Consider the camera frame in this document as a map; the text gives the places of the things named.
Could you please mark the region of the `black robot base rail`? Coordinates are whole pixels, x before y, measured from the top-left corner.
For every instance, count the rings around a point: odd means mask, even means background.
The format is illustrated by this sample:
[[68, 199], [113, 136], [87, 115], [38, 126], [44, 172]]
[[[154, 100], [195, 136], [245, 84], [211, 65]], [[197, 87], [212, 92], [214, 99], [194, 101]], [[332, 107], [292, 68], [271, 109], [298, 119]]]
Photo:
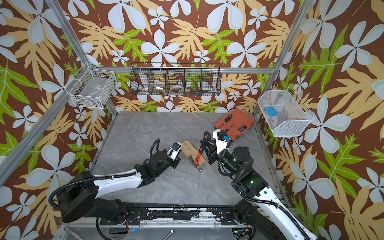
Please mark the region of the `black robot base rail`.
[[204, 224], [239, 226], [263, 215], [245, 200], [232, 205], [181, 205], [123, 203], [128, 226], [144, 227], [149, 223]]

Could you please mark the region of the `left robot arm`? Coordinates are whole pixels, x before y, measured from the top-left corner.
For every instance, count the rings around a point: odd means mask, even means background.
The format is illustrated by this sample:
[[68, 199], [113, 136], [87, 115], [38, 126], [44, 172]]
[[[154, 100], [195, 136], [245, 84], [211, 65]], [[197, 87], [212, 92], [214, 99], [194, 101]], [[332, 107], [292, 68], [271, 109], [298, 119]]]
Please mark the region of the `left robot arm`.
[[106, 200], [104, 195], [124, 189], [136, 189], [153, 183], [168, 168], [176, 168], [181, 149], [157, 151], [142, 165], [127, 172], [111, 175], [80, 174], [68, 184], [54, 190], [49, 204], [60, 210], [62, 221], [72, 223], [83, 217], [99, 218], [112, 224], [121, 224], [128, 216], [126, 207], [119, 199]]

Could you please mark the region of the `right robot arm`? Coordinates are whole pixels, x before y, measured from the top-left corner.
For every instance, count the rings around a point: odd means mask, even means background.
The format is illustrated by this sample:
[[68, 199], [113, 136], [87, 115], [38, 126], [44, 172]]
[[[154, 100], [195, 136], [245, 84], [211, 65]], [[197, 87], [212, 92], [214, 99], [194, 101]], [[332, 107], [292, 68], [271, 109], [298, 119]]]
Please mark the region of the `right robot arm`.
[[279, 200], [267, 181], [253, 169], [254, 159], [249, 147], [229, 147], [232, 140], [226, 131], [205, 132], [197, 158], [206, 153], [209, 164], [217, 164], [222, 176], [232, 179], [231, 186], [240, 195], [234, 205], [233, 219], [252, 226], [273, 240], [316, 240]]

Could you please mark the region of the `red black claw hammer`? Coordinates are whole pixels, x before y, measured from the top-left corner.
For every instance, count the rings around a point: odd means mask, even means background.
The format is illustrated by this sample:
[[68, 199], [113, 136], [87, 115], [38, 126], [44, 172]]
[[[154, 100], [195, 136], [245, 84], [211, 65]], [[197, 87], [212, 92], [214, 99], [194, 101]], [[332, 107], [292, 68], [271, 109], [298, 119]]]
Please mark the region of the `red black claw hammer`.
[[203, 171], [203, 168], [200, 167], [200, 163], [199, 163], [201, 157], [202, 157], [202, 155], [200, 154], [200, 148], [198, 150], [197, 156], [194, 159], [191, 155], [188, 156], [188, 160], [191, 162], [193, 167], [195, 167], [196, 169], [199, 170], [199, 172]]

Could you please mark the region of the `wooden block with nails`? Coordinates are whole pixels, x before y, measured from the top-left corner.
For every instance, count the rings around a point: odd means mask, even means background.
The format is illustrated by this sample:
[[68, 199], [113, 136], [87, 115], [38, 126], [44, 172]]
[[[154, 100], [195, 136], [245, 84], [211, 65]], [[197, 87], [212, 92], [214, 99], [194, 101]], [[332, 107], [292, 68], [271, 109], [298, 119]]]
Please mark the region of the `wooden block with nails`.
[[[194, 159], [198, 154], [198, 150], [188, 140], [185, 140], [182, 142], [182, 153], [187, 158], [187, 161], [191, 164], [191, 162], [188, 160], [188, 156], [191, 155]], [[205, 162], [206, 160], [201, 157], [199, 161], [201, 168]]]

